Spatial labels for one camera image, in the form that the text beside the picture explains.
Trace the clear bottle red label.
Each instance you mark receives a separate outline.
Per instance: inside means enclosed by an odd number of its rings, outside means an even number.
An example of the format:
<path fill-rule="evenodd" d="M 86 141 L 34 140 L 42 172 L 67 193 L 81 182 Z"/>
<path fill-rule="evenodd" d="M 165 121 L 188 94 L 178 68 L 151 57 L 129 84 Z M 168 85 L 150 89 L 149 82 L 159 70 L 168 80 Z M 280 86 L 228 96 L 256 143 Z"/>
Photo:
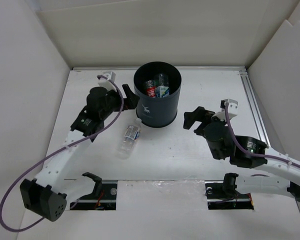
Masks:
<path fill-rule="evenodd" d="M 156 85 L 153 79 L 147 80 L 143 83 L 145 94 L 150 98 L 156 97 Z"/>

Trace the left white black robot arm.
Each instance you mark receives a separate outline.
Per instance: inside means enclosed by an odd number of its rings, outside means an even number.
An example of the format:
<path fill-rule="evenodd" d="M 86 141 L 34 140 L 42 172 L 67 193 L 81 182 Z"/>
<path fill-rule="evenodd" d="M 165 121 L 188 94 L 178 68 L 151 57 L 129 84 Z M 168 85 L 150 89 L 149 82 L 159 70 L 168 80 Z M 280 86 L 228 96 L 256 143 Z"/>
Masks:
<path fill-rule="evenodd" d="M 26 209 L 51 222 L 58 220 L 70 204 L 81 197 L 97 198 L 102 191 L 102 179 L 85 172 L 78 179 L 65 184 L 64 180 L 82 153 L 107 129 L 105 120 L 113 112 L 134 110 L 139 101 L 128 84 L 123 84 L 126 97 L 114 89 L 93 87 L 86 97 L 86 105 L 70 126 L 61 151 L 34 177 L 24 179 L 20 193 Z"/>

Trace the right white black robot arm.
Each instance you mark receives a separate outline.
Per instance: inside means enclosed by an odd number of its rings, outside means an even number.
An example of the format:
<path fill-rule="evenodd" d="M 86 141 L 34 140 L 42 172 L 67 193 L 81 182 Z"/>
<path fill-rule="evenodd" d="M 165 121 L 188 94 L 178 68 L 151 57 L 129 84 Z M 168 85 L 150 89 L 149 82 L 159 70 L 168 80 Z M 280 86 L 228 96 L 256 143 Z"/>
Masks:
<path fill-rule="evenodd" d="M 219 112 L 201 106 L 185 112 L 183 128 L 189 130 L 195 122 L 199 122 L 194 133 L 206 140 L 215 160 L 229 158 L 230 164 L 238 168 L 267 174 L 242 176 L 227 173 L 221 183 L 207 184 L 206 194 L 215 194 L 221 198 L 221 203 L 251 193 L 287 196 L 300 203 L 300 161 L 274 150 L 261 140 L 235 135 L 231 119 L 238 115 L 238 104 L 223 100 L 220 107 Z"/>

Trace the clear bottle orange blue label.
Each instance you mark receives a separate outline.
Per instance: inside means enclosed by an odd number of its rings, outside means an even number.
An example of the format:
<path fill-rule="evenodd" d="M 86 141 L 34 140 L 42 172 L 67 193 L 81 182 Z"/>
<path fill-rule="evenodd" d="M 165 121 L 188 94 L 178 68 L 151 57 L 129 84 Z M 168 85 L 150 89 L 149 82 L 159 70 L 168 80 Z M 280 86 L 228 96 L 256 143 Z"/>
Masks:
<path fill-rule="evenodd" d="M 118 149 L 118 154 L 122 159 L 130 157 L 141 133 L 141 123 L 142 120 L 140 118 L 136 118 L 133 122 L 127 125 Z"/>

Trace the clear bottle green blue label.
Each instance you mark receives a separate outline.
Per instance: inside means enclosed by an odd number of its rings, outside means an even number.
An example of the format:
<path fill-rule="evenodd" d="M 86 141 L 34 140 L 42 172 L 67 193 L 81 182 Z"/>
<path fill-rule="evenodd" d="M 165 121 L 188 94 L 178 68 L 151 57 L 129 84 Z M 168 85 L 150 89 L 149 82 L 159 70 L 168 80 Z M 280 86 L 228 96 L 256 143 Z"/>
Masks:
<path fill-rule="evenodd" d="M 165 98 L 170 95 L 169 77 L 164 73 L 154 76 L 155 97 Z"/>

